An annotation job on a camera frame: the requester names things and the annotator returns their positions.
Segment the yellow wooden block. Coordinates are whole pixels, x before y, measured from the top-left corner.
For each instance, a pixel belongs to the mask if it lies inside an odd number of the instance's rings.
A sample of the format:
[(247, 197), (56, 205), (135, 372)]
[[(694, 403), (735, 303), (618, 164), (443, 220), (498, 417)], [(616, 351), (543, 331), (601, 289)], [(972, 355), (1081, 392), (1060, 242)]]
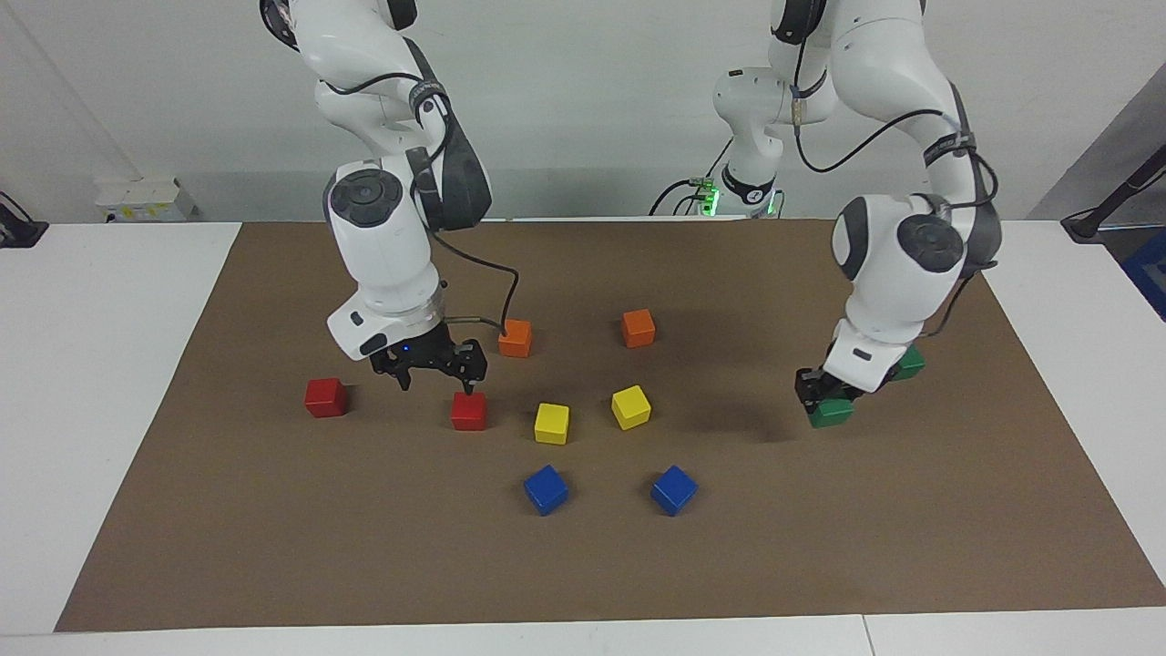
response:
[(538, 404), (534, 440), (539, 444), (563, 446), (569, 440), (570, 407), (552, 403)]
[(649, 398), (640, 385), (631, 385), (628, 389), (614, 392), (609, 407), (623, 431), (646, 424), (652, 415)]

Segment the blue wooden block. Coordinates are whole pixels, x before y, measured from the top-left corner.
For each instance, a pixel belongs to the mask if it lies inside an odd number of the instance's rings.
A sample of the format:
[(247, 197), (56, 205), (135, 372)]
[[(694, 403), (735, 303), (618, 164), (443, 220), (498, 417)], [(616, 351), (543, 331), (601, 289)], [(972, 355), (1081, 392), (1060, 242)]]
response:
[(655, 478), (649, 498), (665, 515), (675, 519), (691, 502), (700, 489), (698, 482), (681, 466), (673, 465)]
[(526, 477), (522, 489), (542, 519), (552, 512), (559, 510), (559, 507), (566, 505), (569, 498), (569, 486), (566, 478), (559, 474), (559, 471), (550, 464)]

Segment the brown table mat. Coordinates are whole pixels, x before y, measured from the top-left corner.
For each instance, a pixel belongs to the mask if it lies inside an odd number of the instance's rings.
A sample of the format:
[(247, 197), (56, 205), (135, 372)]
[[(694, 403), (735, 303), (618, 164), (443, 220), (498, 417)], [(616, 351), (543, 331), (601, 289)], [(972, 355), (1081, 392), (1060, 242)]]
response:
[[(528, 358), (409, 392), (325, 317), (353, 292), (321, 223), (250, 224), (82, 567), (59, 630), (1052, 611), (1166, 605), (983, 280), (916, 378), (815, 429), (795, 371), (849, 292), (828, 221), (490, 223), (449, 235), (522, 273)], [(628, 350), (624, 312), (655, 343)], [(349, 408), (312, 418), (310, 379)], [(614, 392), (652, 415), (623, 431)], [(538, 404), (570, 407), (563, 446)], [(550, 464), (569, 498), (522, 489)], [(649, 487), (700, 485), (675, 519)]]

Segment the black stand pole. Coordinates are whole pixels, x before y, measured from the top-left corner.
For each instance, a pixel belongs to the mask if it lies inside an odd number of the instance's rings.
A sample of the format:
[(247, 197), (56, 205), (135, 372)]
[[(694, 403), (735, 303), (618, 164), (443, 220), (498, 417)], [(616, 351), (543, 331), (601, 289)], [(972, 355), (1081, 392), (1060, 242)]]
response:
[(1112, 213), (1125, 202), (1136, 198), (1142, 191), (1166, 176), (1166, 142), (1158, 146), (1157, 150), (1142, 165), (1129, 175), (1128, 179), (1121, 183), (1107, 198), (1094, 209), (1082, 210), (1072, 216), (1065, 217), (1060, 221), (1068, 237), (1075, 242), (1100, 242), (1100, 225), (1102, 225)]

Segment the white power strip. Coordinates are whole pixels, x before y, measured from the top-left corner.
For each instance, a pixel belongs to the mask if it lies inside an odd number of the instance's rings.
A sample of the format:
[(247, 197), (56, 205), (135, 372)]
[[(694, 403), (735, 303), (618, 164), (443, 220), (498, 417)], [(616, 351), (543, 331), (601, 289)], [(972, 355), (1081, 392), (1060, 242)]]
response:
[(94, 204), (104, 221), (194, 221), (201, 216), (175, 178), (100, 184)]

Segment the blue box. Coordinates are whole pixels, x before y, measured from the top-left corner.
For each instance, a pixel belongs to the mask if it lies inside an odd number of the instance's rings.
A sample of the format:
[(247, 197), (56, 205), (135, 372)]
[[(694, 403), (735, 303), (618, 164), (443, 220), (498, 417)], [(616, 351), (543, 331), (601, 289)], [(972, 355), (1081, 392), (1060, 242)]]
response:
[(1121, 269), (1166, 323), (1166, 227), (1121, 261)]

